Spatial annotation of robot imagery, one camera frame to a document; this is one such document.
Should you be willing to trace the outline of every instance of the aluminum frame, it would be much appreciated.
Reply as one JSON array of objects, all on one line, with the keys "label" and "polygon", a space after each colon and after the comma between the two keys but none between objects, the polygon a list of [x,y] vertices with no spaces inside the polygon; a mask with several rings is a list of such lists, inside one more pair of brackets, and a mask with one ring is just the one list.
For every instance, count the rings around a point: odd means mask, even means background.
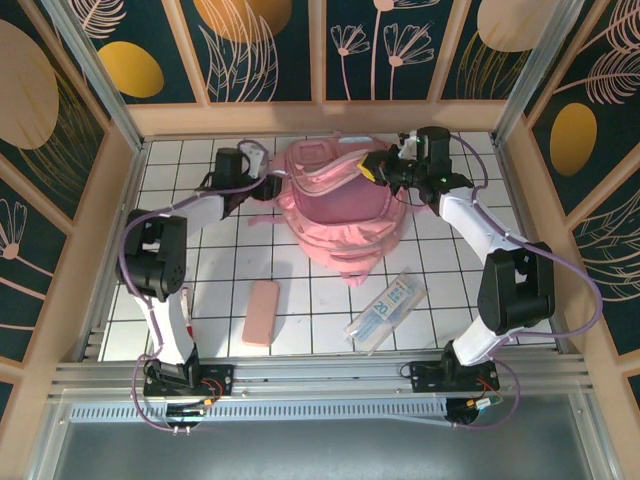
[{"label": "aluminum frame", "polygon": [[494,136],[495,145],[498,148],[507,141],[527,103],[544,79],[545,73],[562,47],[562,42],[578,18],[583,4],[584,0],[557,2],[549,22],[540,34],[538,44],[531,51],[531,55],[529,55],[513,90],[509,94],[507,104],[498,120]]}]

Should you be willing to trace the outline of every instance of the floral wallpaper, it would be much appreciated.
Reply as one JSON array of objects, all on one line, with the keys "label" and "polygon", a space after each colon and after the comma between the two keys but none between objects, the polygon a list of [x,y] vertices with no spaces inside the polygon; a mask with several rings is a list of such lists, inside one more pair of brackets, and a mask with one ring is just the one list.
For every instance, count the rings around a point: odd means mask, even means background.
[{"label": "floral wallpaper", "polygon": [[182,0],[209,99],[311,100],[307,0]]},{"label": "floral wallpaper", "polygon": [[425,100],[451,0],[327,1],[327,100]]},{"label": "floral wallpaper", "polygon": [[16,0],[0,38],[0,157],[73,219],[104,131]]},{"label": "floral wallpaper", "polygon": [[640,3],[609,3],[532,127],[565,213],[640,141]]},{"label": "floral wallpaper", "polygon": [[24,359],[65,241],[0,180],[0,357]]}]

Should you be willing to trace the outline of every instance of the purple cable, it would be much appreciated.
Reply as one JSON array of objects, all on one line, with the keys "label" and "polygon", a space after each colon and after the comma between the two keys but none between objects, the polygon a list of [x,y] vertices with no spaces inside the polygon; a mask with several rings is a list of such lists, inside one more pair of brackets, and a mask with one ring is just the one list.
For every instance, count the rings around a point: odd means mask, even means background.
[{"label": "purple cable", "polygon": [[[264,153],[265,158],[267,159],[267,161],[269,160],[269,152],[267,151],[266,148],[264,148],[262,145],[260,145],[258,142],[255,142],[253,140],[242,140],[240,142],[238,142],[238,148],[240,148],[242,145],[246,145],[246,144],[253,144],[258,146]],[[234,194],[234,193],[244,193],[244,192],[248,192],[249,190],[254,189],[255,187],[257,187],[258,185],[260,185],[266,178],[266,170],[265,173],[263,175],[260,176],[260,178],[258,178],[258,180],[256,180],[254,183],[252,183],[251,185],[247,186],[247,187],[242,187],[242,188],[232,188],[232,189],[226,189],[226,190],[215,190],[215,191],[208,191],[208,192],[204,192],[204,193],[197,193],[195,195],[192,195],[191,197],[182,200],[174,205],[171,205],[170,207],[164,207],[164,208],[160,208],[158,210],[154,210],[152,212],[149,213],[145,213],[144,215],[141,215],[140,217],[136,218],[135,220],[133,220],[130,224],[128,224],[125,229],[124,232],[122,233],[122,240],[120,242],[120,248],[118,249],[118,263],[120,264],[120,271],[122,272],[122,278],[125,281],[125,283],[127,284],[127,287],[129,288],[129,290],[131,291],[131,293],[138,297],[139,299],[141,299],[144,304],[146,305],[146,307],[149,309],[149,320],[151,321],[151,325],[153,326],[153,330],[156,333],[156,338],[158,339],[158,345],[157,345],[157,350],[155,352],[153,352],[151,355],[147,355],[146,353],[143,353],[142,355],[140,355],[138,357],[138,359],[136,360],[136,364],[133,367],[133,378],[131,379],[131,399],[133,400],[133,404],[136,408],[136,411],[138,412],[138,415],[140,415],[140,417],[147,423],[149,424],[151,427],[155,428],[156,430],[161,430],[163,432],[170,432],[170,433],[183,433],[183,432],[187,432],[186,428],[171,428],[168,426],[164,426],[164,425],[159,425],[157,423],[155,423],[153,420],[151,420],[149,417],[147,417],[145,415],[145,413],[142,411],[142,407],[140,407],[140,403],[138,401],[138,392],[136,390],[136,379],[138,378],[138,370],[140,370],[140,365],[142,364],[142,362],[147,362],[149,360],[155,360],[158,358],[158,356],[160,355],[160,353],[162,352],[162,348],[164,345],[164,340],[162,338],[162,334],[160,333],[160,327],[158,326],[158,322],[156,320],[156,315],[153,311],[153,304],[151,302],[151,300],[147,297],[145,297],[144,295],[142,295],[142,293],[140,293],[140,290],[138,290],[138,288],[135,286],[135,284],[133,283],[133,280],[131,278],[131,273],[129,272],[129,268],[127,267],[127,261],[126,261],[126,257],[125,257],[125,244],[127,241],[127,237],[129,236],[129,234],[131,233],[131,231],[138,225],[140,225],[143,222],[146,222],[147,220],[151,219],[151,218],[155,218],[158,217],[160,215],[164,215],[165,213],[169,213],[172,212],[174,210],[180,210],[181,208],[185,208],[189,205],[191,205],[193,202],[195,202],[196,200],[200,199],[200,198],[206,198],[206,197],[212,197],[214,195],[230,195],[230,194]]]},{"label": "purple cable", "polygon": [[[500,227],[496,222],[493,221],[493,219],[487,215],[487,213],[482,209],[482,207],[480,206],[480,204],[477,201],[477,196],[478,196],[478,192],[482,189],[485,189],[489,186],[489,174],[487,172],[487,167],[484,164],[484,162],[482,161],[482,158],[480,158],[480,155],[478,154],[478,152],[471,146],[469,145],[469,143],[464,140],[462,137],[459,137],[457,135],[452,135],[452,138],[455,138],[457,141],[459,141],[462,145],[464,145],[466,148],[469,149],[469,152],[471,152],[471,154],[476,158],[476,160],[478,161],[478,163],[480,164],[480,168],[482,169],[482,174],[484,176],[484,181],[482,183],[482,185],[478,185],[476,187],[473,188],[473,191],[471,192],[471,200],[473,202],[473,208],[476,212],[478,212],[478,214],[480,215],[480,217],[482,217],[483,220],[485,220],[492,228],[494,228],[498,233],[500,233],[503,237],[505,237],[505,239],[508,239],[510,242],[514,243],[515,245],[518,245],[521,248],[524,248],[528,251],[530,251],[531,253],[534,253],[536,255],[540,255],[543,256],[545,258],[548,258],[551,261],[554,261],[556,263],[559,263],[560,265],[568,268],[569,270],[571,270],[572,272],[576,273],[577,275],[579,275],[585,282],[587,282],[587,285],[589,285],[589,287],[591,288],[591,290],[593,290],[593,293],[596,297],[596,309],[593,312],[593,316],[591,317],[591,319],[585,323],[582,327],[576,329],[576,330],[572,330],[569,332],[564,332],[564,333],[538,333],[538,332],[524,332],[524,331],[519,331],[519,332],[515,332],[511,335],[511,337],[546,337],[546,338],[568,338],[568,337],[573,337],[575,335],[580,335],[584,332],[586,332],[587,330],[589,330],[591,327],[593,327],[598,320],[600,319],[600,317],[602,316],[602,308],[603,308],[603,302],[602,302],[602,295],[600,294],[600,290],[598,289],[598,286],[596,285],[596,283],[591,279],[591,277],[589,277],[589,275],[584,272],[582,269],[580,269],[579,267],[573,265],[572,263],[568,262],[567,260],[565,260],[562,257],[559,257],[557,255],[554,255],[553,253],[547,252],[545,250],[542,250],[538,247],[535,247],[529,243],[526,242],[522,242],[520,240],[518,240],[517,238],[515,238],[514,236],[510,235],[509,232],[506,232],[502,227]],[[505,343],[507,343],[509,341],[509,338],[504,338],[502,340],[500,340],[500,342],[498,342],[490,351],[489,351],[489,357],[491,358],[493,356],[493,354],[498,351]],[[516,375],[516,372],[513,371],[513,369],[511,367],[509,367],[506,363],[497,360],[497,359],[493,359],[493,361],[502,366],[502,368],[504,368],[505,370],[507,370],[512,376],[513,376],[513,380],[515,382],[515,386],[516,386],[516,398],[513,402],[513,405],[511,406],[511,410],[509,410],[509,413],[507,413],[507,415],[505,415],[503,418],[501,418],[499,421],[489,424],[489,425],[458,425],[460,428],[463,428],[465,430],[491,430],[493,428],[499,427],[503,424],[505,424],[506,422],[508,422],[511,417],[513,417],[514,413],[516,412],[518,405],[520,404],[520,382],[518,381],[518,376]]]}]

